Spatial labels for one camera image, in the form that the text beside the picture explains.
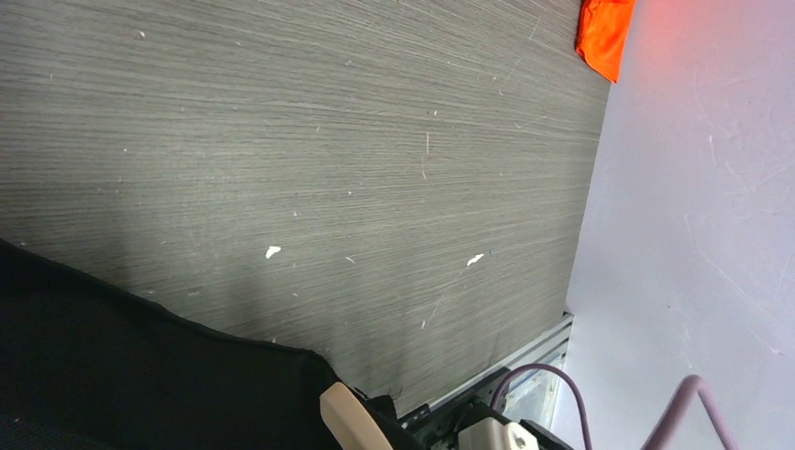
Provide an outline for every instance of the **pink cable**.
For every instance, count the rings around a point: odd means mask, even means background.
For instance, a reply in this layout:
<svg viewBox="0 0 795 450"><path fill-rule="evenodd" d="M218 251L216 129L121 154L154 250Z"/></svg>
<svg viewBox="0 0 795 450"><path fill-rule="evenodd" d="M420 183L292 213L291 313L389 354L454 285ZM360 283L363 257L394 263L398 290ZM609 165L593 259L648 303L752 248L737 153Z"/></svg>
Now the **pink cable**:
<svg viewBox="0 0 795 450"><path fill-rule="evenodd" d="M690 406L690 400L693 399L696 392L701 397L701 403L704 404L704 409L707 410L707 415L710 416L712 426L715 428L715 432L718 434L718 438L720 438L724 448L726 450L739 450L737 441L731 435L726 420L718 411L712 391L698 375L688 375L679 383L679 387L671 398L666 411L660 417L660 421L657 422L652 434L649 435L649 439L643 444L644 450L659 450L668 445L676 429L682 423L684 415L687 413L687 407Z"/></svg>
<svg viewBox="0 0 795 450"><path fill-rule="evenodd" d="M582 427L582 442L585 445L585 450L592 450L593 446L591 444L591 431L588 428L588 414L585 413L585 402L582 400L582 394L580 394L579 388L577 388L574 380L572 380L571 377L566 375L565 372L557 367L550 366L549 364L531 363L511 370L507 373L507 375L505 375L505 378L502 379L500 384L497 385L497 388L494 389L494 395L491 397L491 404L489 405L491 409L499 412L497 407L500 406L500 402L503 401L503 396L508 390L508 386L511 384L511 381L513 381L519 375L530 370L546 370L547 372L552 372L555 375L561 377L566 384L569 385L569 388L572 390L572 394L574 394L574 400L577 403L577 410L579 411L579 424Z"/></svg>

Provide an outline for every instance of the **white wall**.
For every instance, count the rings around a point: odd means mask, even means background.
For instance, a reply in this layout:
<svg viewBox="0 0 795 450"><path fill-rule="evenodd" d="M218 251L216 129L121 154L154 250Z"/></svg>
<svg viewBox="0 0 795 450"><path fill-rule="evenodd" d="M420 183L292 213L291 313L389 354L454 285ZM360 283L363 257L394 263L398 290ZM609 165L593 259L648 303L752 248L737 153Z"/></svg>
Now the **white wall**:
<svg viewBox="0 0 795 450"><path fill-rule="evenodd" d="M795 448L795 2L638 0L568 303L596 448L707 379L742 448ZM553 430L581 447L562 390ZM694 404L672 448L719 448Z"/></svg>

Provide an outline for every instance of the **orange fabric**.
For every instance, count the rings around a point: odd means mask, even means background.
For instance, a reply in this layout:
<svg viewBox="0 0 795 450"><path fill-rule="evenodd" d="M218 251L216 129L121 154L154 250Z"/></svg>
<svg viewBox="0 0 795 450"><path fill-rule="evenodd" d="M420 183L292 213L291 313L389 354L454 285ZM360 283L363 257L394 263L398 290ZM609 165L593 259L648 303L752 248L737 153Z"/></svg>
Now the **orange fabric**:
<svg viewBox="0 0 795 450"><path fill-rule="evenodd" d="M612 82L619 80L623 44L635 0L585 0L579 15L577 53Z"/></svg>

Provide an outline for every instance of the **black cloth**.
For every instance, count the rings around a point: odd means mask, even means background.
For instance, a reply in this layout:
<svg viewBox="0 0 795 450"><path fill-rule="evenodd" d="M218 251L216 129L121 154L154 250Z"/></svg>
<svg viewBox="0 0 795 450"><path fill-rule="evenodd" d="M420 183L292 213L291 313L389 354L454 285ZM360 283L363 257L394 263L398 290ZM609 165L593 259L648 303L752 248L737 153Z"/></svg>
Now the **black cloth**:
<svg viewBox="0 0 795 450"><path fill-rule="evenodd" d="M0 241L0 447L339 449L318 354L229 336ZM366 407L398 450L421 448Z"/></svg>

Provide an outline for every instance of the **gray wood grain surface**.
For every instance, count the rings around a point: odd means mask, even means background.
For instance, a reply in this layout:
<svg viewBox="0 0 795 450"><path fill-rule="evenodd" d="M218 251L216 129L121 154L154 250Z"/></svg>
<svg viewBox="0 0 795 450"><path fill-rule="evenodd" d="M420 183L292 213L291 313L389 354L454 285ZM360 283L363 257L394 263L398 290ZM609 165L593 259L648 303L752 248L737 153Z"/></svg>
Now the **gray wood grain surface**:
<svg viewBox="0 0 795 450"><path fill-rule="evenodd" d="M578 1L0 12L3 238L401 411L561 318L608 95Z"/></svg>

